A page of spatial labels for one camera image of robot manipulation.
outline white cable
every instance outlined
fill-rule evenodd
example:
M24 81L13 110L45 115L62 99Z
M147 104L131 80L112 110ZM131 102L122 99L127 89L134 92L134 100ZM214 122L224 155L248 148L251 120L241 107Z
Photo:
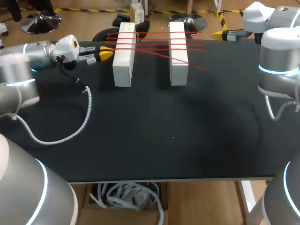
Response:
M99 183L98 188L97 188L98 199L95 198L92 193L90 193L90 197L100 207L105 208L105 209L106 208L119 208L119 209L121 208L121 209L142 210L143 208L141 208L141 206L145 205L145 204L142 203L141 205L134 205L132 203L126 202L125 200L132 199L134 197L134 194L136 194L137 192L143 191L143 192L145 192L145 194L150 194L155 198L154 203L157 203L159 214L160 214L158 225L162 225L163 221L164 221L164 211L163 211L161 201L159 199L159 188L155 183L152 183L152 184L154 184L154 186L156 187L157 193L155 193L148 187L145 187L145 186L137 184L137 183L132 183L132 182L117 183L107 191L106 200L109 205L105 205L102 201L103 193L105 192L105 190L104 191L102 190L102 188L101 188L102 183Z
M60 140L57 140L57 141L54 141L54 142L43 142L43 141L37 139L34 136L34 134L31 131L31 129L29 128L28 124L25 122L25 120L23 120L23 118L21 116L16 115L15 113L8 113L8 115L11 116L12 118L15 116L24 125L25 129L27 130L27 132L29 133L29 135L31 136L31 138L35 142L37 142L39 144L43 144L43 145L60 144L60 143L66 142L66 141L70 140L71 138L77 136L83 130L83 128L85 127L85 125L87 124L87 122L89 120L90 112L91 112L91 107L92 107L92 94L91 94L90 88L88 86L85 86L85 90L83 92L85 92L85 91L87 91L87 93L88 93L89 104L88 104L88 110L87 110L87 113L86 113L86 116L84 118L84 121L83 121L82 125L79 127L79 129L76 132L74 132L70 136L68 136L66 138L63 138L63 139L60 139Z
M296 101L289 101L289 102L285 102L281 105L280 109L278 110L278 113L276 116L274 116L273 112L272 112L272 108L270 105L270 101L269 101L269 97L267 95L265 95L265 99L266 99L266 105L270 114L270 117L272 120L277 121L280 119L282 112L284 111L284 109L289 106L289 105L297 105Z

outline white block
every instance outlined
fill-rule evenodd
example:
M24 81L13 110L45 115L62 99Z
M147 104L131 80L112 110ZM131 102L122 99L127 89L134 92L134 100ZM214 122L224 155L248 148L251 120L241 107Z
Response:
M183 22L170 22L170 79L172 86L182 86L187 84L188 79L188 53L187 53L187 43L186 36L184 33L184 24Z
M130 87L131 85L133 62L135 58L135 39L132 39L136 37L134 32L134 22L121 23L116 48L125 48L125 50L116 50L112 63L114 84L117 87ZM119 43L128 43L128 45L120 45Z

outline chair base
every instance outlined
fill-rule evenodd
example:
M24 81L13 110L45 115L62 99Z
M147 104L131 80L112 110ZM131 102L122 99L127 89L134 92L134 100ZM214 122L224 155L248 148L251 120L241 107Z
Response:
M169 19L168 25L169 22L184 22L185 31L195 32L191 35L200 34L207 28L206 20L202 16L194 13L190 15L185 13L175 14Z
M22 30L29 34L46 34L57 29L62 19L60 15L52 15L47 11L28 15L22 22Z

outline red wire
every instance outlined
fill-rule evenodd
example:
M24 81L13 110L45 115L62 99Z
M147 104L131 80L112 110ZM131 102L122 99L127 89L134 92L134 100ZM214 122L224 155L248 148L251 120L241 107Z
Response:
M155 50L155 51L169 51L169 50L187 50L193 52L206 52L205 49L194 49L194 48L111 48L113 50Z
M128 37L107 37L106 40L116 40L116 39L127 39L127 40L148 40L148 41L169 41L169 40L193 40L198 41L202 39L193 39L193 38L128 38Z
M107 41L107 44L111 44L111 45L191 45L191 46L206 46L205 44L198 44L198 43L194 43L194 44L190 44L190 43L186 43L186 44L155 44L155 43L117 43L117 42L113 42L113 41Z
M169 32L115 32L110 33L108 36L114 34L169 34L169 33L186 33L186 34L199 34L197 31L169 31Z
M199 65L197 65L197 64L195 64L195 63L192 63L192 62L186 62L186 61L179 60L179 59L176 59L176 58L167 56L167 55L162 55L162 54L159 54L159 53L156 53L156 52L146 51L146 50L142 50L142 49L138 49L138 48L135 49L135 50L136 50L136 51L143 52L143 53L149 53L149 54L157 55L157 56L160 56L160 57L162 57L162 58L167 58L167 59L177 60L177 61L179 61L179 62L187 63L187 64L189 64L189 65L191 65L191 66L194 66L194 67L197 67L197 68L201 68L201 69L203 69L203 70L209 70L208 68L204 68L204 67L199 66Z

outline black table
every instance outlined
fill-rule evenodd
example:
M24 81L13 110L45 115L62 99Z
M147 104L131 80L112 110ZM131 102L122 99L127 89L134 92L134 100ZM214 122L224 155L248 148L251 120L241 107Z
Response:
M257 89L259 45L203 41L189 52L187 86L171 87L168 59L136 52L132 86L116 88L112 60L72 73L91 88L87 127L55 146L31 140L20 122L0 132L69 182L258 178L273 176L300 146L300 117L287 109L273 122ZM87 94L57 69L35 73L41 102L20 115L43 141L81 125ZM281 99L271 99L276 111Z

